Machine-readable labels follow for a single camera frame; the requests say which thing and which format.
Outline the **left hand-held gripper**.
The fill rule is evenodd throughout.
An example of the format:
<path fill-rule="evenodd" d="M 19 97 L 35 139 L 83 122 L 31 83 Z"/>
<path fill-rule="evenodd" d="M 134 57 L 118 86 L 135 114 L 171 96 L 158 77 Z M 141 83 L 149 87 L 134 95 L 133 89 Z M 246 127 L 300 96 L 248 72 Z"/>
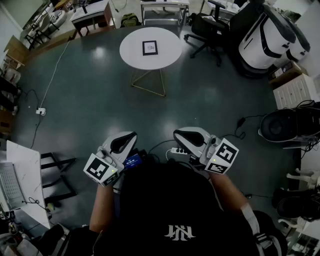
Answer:
<path fill-rule="evenodd" d="M 114 185 L 125 169 L 124 162 L 136 144 L 134 131 L 122 131 L 109 136 L 96 153 L 92 153 L 84 173 L 102 187 Z"/>

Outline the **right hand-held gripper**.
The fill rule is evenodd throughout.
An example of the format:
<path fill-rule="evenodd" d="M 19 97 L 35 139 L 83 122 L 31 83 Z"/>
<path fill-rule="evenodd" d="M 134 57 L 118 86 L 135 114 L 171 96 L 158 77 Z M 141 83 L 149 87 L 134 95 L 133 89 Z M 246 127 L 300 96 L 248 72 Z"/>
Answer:
<path fill-rule="evenodd" d="M 239 152 L 227 139 L 219 139 L 200 127 L 179 128 L 173 132 L 173 138 L 186 152 L 195 155 L 189 163 L 198 171 L 224 175 Z"/>

